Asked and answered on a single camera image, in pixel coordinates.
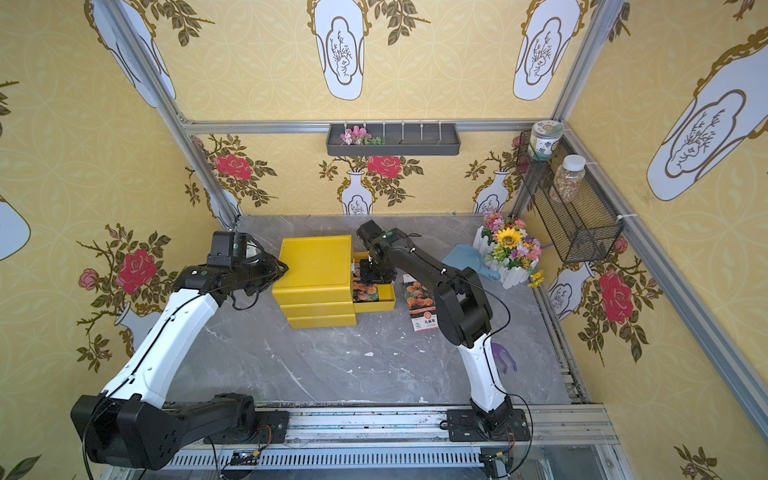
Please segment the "yellow drawer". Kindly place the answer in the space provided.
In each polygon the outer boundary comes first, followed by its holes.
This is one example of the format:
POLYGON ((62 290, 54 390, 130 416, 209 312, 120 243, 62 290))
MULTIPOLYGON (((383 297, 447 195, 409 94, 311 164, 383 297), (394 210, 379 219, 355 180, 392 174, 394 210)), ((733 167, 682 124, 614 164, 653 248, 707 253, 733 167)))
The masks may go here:
POLYGON ((356 314, 393 311, 396 306, 394 285, 364 284, 361 280, 360 262, 368 259, 365 252, 354 252, 352 264, 352 295, 356 314))

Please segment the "orange marigold seed bag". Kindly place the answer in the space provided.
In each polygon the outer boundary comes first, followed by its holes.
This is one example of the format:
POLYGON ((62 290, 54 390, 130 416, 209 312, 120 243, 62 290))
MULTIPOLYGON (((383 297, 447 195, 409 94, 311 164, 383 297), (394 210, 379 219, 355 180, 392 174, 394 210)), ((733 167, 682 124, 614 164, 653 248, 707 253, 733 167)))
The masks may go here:
POLYGON ((403 276, 403 295, 415 332, 438 328, 435 300, 425 285, 414 277, 405 274, 403 276))
POLYGON ((376 284, 364 283, 360 278, 354 277, 352 281, 353 301, 355 303, 379 302, 379 288, 376 284))

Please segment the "yellow plastic drawer cabinet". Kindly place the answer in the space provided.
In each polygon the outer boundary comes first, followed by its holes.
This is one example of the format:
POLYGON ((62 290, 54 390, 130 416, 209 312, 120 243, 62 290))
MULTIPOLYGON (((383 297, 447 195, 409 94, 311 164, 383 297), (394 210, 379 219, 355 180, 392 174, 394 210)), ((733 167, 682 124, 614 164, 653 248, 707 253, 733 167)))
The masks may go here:
POLYGON ((349 235, 286 238, 279 259, 289 270, 272 294, 292 329, 357 325, 349 235))

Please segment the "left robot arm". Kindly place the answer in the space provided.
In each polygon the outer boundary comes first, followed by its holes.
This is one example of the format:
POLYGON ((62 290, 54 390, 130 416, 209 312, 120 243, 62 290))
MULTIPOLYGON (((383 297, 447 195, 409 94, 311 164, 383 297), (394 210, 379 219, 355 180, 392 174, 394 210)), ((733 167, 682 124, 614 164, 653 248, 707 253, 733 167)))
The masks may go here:
POLYGON ((222 434, 254 438, 260 428, 249 395, 218 394, 181 407, 167 406, 166 398, 182 360, 224 301, 239 290, 257 298, 288 270, 267 253, 185 268, 126 365, 99 394, 83 395, 73 406, 84 465, 160 470, 197 440, 222 434))

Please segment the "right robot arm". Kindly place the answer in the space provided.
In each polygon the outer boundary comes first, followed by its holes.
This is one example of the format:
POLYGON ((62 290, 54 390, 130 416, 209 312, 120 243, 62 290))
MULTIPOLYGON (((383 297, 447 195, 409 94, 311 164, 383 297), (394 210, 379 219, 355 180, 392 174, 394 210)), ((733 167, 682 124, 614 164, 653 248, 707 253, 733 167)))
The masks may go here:
POLYGON ((491 352, 493 311, 478 273, 443 263, 398 228, 385 231, 376 222, 367 221, 356 235, 368 252, 368 263, 361 267, 364 281, 381 283, 393 271, 401 270, 432 294, 438 328, 457 347, 465 367, 472 416, 480 437, 513 436, 518 442, 530 441, 530 410, 513 405, 514 396, 504 391, 491 352))

